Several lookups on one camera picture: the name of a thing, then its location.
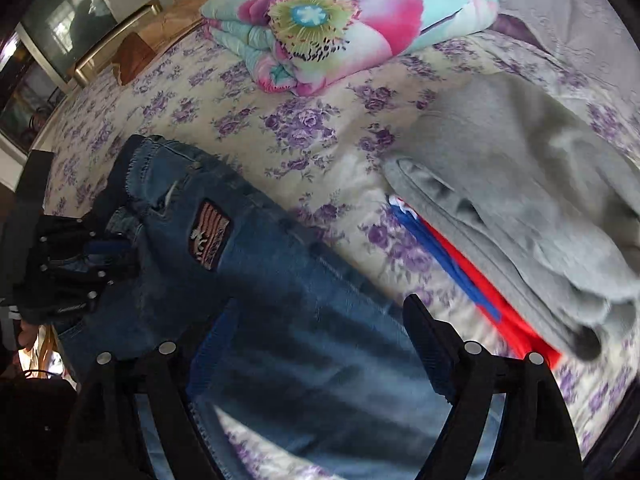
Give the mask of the blue denim jeans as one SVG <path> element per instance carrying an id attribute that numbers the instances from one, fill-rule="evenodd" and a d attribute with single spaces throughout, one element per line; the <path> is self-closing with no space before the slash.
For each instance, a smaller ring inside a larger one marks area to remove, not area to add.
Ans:
<path id="1" fill-rule="evenodd" d="M 412 479 L 449 408 L 401 310 L 219 158 L 132 136 L 93 208 L 141 270 L 55 329 L 73 378 L 103 352 L 194 344 L 188 405 L 224 478 L 246 479 L 220 416 L 345 479 Z"/>

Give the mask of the folded red blue garment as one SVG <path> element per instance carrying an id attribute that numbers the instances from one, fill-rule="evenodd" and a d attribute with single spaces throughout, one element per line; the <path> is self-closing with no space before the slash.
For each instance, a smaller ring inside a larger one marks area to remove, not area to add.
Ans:
<path id="1" fill-rule="evenodd" d="M 553 370 L 562 354 L 552 348 L 515 311 L 485 275 L 460 250 L 448 242 L 420 214 L 397 195 L 387 197 L 395 219 L 439 263 L 449 277 L 465 292 L 465 295 L 495 327 L 510 351 L 520 359 L 530 352 L 539 353 Z"/>

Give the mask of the folded grey sweatpants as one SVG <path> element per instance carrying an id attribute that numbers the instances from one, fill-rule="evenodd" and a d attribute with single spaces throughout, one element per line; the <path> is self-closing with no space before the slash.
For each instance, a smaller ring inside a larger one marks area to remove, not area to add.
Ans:
<path id="1" fill-rule="evenodd" d="M 443 91 L 382 170 L 559 352 L 592 362 L 634 327 L 638 167 L 536 84 Z"/>

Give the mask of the wooden headboard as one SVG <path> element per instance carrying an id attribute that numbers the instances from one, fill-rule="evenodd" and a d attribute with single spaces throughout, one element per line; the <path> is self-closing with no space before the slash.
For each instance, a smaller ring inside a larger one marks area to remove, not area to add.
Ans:
<path id="1" fill-rule="evenodd" d="M 68 73 L 82 88 L 104 70 L 126 86 L 161 54 L 202 24 L 206 0 L 149 0 L 106 32 Z"/>

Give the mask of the purple floral bed sheet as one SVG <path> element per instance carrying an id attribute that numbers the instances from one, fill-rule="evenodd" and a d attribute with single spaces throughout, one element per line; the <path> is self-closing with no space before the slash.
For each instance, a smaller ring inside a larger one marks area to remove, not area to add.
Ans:
<path id="1" fill-rule="evenodd" d="M 382 156 L 432 105 L 442 89 L 472 76 L 505 72 L 521 76 L 549 92 L 587 123 L 593 132 L 639 163 L 639 102 L 621 100 L 594 78 L 524 42 L 482 32 L 445 41 L 351 76 L 321 96 L 296 98 L 268 94 L 250 81 L 244 63 L 205 39 L 199 30 L 171 47 L 159 61 L 126 86 L 106 70 L 85 90 L 77 90 L 54 114 L 46 133 L 52 136 L 54 159 L 44 194 L 44 211 L 82 216 L 104 188 L 120 148 L 134 133 L 163 134 L 218 154 L 232 167 L 233 182 L 244 178 L 260 188 L 294 219 L 310 226 L 312 238 L 349 260 L 375 287 L 399 301 L 404 293 L 420 294 L 434 314 L 444 314 L 467 335 L 480 336 L 492 351 L 506 343 L 488 326 L 462 292 L 426 251 L 387 212 Z M 564 356 L 554 376 L 572 416 L 585 479 L 599 478 L 624 447 L 639 446 L 639 336 L 636 327 L 623 342 L 605 350 L 591 364 Z M 89 430 L 86 458 L 64 464 L 55 479 L 172 478 L 171 463 L 143 393 L 114 388 L 93 394 L 89 408 L 125 409 L 115 443 L 98 436 L 99 422 Z M 180 455 L 186 472 L 176 479 L 338 479 L 334 466 L 324 470 L 284 452 L 227 414 L 214 416 L 213 437 L 198 434 L 190 418 L 195 450 Z M 339 474 L 345 477 L 347 472 Z"/>

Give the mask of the folded floral quilt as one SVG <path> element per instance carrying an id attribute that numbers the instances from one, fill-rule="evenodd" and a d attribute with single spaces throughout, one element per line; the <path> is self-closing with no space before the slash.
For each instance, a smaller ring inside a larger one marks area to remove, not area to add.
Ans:
<path id="1" fill-rule="evenodd" d="M 208 0 L 217 44 L 269 93 L 312 96 L 398 55 L 488 28 L 498 0 Z"/>

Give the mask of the grey lace bed cover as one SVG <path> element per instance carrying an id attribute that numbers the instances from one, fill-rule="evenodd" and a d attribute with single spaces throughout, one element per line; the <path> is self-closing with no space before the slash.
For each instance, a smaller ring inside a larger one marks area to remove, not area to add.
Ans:
<path id="1" fill-rule="evenodd" d="M 639 104 L 639 50 L 608 0 L 499 0 L 491 28 L 551 54 Z"/>

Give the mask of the window with white frame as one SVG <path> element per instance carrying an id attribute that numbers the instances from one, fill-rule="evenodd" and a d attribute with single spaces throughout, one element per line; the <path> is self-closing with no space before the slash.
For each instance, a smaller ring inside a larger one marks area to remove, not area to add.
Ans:
<path id="1" fill-rule="evenodd" d="M 116 25 L 104 0 L 1 0 L 1 132 L 27 152 L 73 66 Z"/>

